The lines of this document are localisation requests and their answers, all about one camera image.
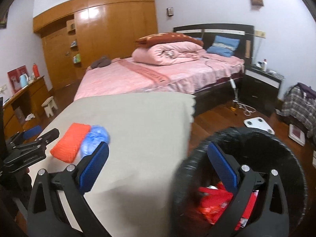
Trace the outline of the folded pink quilt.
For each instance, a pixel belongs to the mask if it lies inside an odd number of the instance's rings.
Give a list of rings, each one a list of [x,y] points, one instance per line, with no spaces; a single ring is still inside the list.
[[[168,66],[198,60],[202,46],[193,42],[156,44],[150,48],[137,48],[132,58],[137,63]]]

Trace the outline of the wooden sideboard cabinet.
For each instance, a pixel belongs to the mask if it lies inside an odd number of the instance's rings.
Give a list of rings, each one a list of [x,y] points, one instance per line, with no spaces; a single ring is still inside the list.
[[[3,106],[5,138],[40,125],[41,117],[45,115],[42,103],[48,97],[42,76],[14,94]]]

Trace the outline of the white lotion bottle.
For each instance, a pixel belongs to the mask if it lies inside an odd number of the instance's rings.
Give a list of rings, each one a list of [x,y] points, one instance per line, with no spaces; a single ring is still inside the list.
[[[267,71],[267,60],[266,59],[264,59],[263,62],[262,62],[262,69],[263,69],[264,72]]]

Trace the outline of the wall power outlet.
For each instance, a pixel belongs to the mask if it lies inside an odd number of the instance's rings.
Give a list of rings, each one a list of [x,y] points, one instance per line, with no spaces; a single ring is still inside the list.
[[[255,30],[254,31],[254,36],[258,38],[266,38],[266,32],[260,31],[260,30]]]

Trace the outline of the brown neck pillow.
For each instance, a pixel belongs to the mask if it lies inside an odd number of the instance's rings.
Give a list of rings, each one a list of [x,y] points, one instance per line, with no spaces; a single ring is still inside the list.
[[[100,59],[91,63],[90,68],[95,69],[97,67],[106,67],[111,64],[111,59],[107,56],[102,56]]]

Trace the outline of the black white nightstand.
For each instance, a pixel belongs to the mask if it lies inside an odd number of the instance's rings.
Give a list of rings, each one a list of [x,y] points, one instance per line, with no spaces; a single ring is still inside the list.
[[[278,93],[284,76],[274,71],[248,65],[242,79],[239,98],[267,117],[275,111]]]

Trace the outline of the red framed picture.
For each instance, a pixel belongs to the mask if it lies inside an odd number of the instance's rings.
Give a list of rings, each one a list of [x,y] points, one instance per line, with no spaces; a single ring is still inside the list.
[[[22,89],[20,85],[19,77],[21,74],[24,74],[24,73],[26,73],[27,76],[29,77],[28,71],[25,65],[7,72],[8,79],[9,79],[9,82],[14,94]]]

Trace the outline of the small white stool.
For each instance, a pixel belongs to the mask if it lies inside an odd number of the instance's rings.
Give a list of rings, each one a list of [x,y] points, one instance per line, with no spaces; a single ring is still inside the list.
[[[58,106],[54,100],[54,97],[48,97],[43,103],[42,103],[42,108],[44,108],[44,111],[46,113],[46,116],[52,117],[54,116],[53,110],[58,110]]]

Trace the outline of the black bed headboard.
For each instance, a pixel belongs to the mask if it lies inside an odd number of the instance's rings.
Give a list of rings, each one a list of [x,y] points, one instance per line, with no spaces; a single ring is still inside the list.
[[[225,23],[195,24],[174,27],[173,32],[182,33],[193,38],[202,38],[205,50],[213,44],[215,36],[238,39],[239,46],[235,50],[234,56],[243,59],[245,65],[252,63],[255,32],[253,25]]]

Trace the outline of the red thermos bottle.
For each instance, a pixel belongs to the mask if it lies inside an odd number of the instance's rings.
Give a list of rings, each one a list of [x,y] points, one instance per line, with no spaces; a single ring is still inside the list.
[[[40,73],[39,73],[38,66],[36,65],[36,63],[33,64],[32,69],[33,69],[33,73],[34,73],[35,78],[39,78]]]

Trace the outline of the plaid cloth covered chair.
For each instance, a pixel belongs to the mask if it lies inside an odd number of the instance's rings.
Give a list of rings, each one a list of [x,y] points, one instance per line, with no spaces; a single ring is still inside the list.
[[[315,142],[315,90],[299,82],[285,93],[281,116],[294,117],[307,129]]]

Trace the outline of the red cloth garment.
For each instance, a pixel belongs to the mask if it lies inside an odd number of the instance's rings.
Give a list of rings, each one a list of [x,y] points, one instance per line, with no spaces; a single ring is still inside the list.
[[[199,187],[198,191],[202,194],[198,211],[210,224],[214,225],[232,201],[233,194],[225,189],[222,182],[216,186]],[[246,226],[257,200],[258,192],[258,190],[252,192],[235,230]]]

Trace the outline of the light blue kettle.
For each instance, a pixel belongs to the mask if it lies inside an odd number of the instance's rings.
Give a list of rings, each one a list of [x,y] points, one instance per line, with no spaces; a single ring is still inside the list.
[[[21,74],[19,77],[20,85],[22,88],[26,87],[28,85],[28,76],[26,73]]]

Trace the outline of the black lined trash bin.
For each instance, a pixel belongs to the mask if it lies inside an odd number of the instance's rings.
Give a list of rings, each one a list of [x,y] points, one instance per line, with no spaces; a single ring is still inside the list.
[[[298,227],[307,207],[308,188],[304,171],[293,152],[276,136],[259,129],[230,127],[204,139],[179,165],[170,191],[170,236],[208,236],[211,228],[198,211],[202,194],[199,187],[222,182],[207,156],[211,142],[217,143],[240,165],[248,165],[268,179],[272,169],[278,171],[287,199],[289,235]],[[258,196],[248,222],[255,221],[263,205],[267,187],[258,189]]]

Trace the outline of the brown patterned blanket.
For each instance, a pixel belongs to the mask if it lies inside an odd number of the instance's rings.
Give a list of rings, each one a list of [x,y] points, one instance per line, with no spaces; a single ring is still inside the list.
[[[182,33],[157,33],[137,39],[137,47],[150,48],[157,44],[174,43],[174,42],[192,42],[201,47],[204,45],[202,40],[198,40]]]

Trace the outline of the white red floor scale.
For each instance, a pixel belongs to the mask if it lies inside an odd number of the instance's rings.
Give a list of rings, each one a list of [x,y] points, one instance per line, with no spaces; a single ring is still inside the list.
[[[297,126],[290,124],[289,125],[289,134],[288,137],[291,138],[296,143],[300,144],[301,146],[305,145],[305,134],[303,131],[300,130]]]

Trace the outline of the blue plastic bag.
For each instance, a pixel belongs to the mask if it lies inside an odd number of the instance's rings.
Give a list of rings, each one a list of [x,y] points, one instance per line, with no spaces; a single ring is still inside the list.
[[[80,157],[91,155],[101,142],[110,143],[110,135],[107,130],[100,125],[91,126],[89,132],[84,137],[79,153]]]

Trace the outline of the blue pillow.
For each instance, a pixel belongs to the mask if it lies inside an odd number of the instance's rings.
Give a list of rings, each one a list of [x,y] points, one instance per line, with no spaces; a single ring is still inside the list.
[[[207,48],[207,53],[216,54],[223,57],[231,57],[238,48],[240,39],[225,38],[216,35],[212,45]]]

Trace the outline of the bed with pink sheet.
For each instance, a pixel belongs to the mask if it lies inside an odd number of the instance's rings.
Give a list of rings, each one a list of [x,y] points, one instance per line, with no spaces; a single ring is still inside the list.
[[[88,69],[74,99],[152,91],[194,94],[243,72],[244,60],[235,56],[207,54],[198,60],[167,66],[117,59],[108,66]]]

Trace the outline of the white bathroom scale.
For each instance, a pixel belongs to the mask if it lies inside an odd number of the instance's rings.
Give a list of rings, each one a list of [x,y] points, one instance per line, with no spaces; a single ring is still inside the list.
[[[271,126],[268,125],[268,123],[261,117],[254,117],[250,119],[244,120],[244,125],[248,128],[256,128],[259,130],[266,131],[270,134],[275,134],[274,130],[271,128]]]

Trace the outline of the small wall lamp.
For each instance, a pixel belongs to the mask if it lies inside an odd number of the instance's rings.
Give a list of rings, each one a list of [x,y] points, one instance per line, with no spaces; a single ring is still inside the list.
[[[172,17],[174,15],[174,8],[167,8],[166,9],[166,15],[168,17]]]

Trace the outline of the orange bubble wrap sheet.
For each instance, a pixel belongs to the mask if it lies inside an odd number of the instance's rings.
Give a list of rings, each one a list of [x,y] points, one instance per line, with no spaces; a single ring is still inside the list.
[[[81,143],[90,129],[90,125],[74,122],[51,149],[51,155],[65,163],[73,163],[77,157]]]

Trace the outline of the wooden wardrobe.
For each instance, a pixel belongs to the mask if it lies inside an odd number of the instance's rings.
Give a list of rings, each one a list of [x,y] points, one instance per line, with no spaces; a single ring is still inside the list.
[[[155,0],[70,0],[33,18],[53,90],[83,78],[101,56],[130,57],[140,37],[157,33]]]

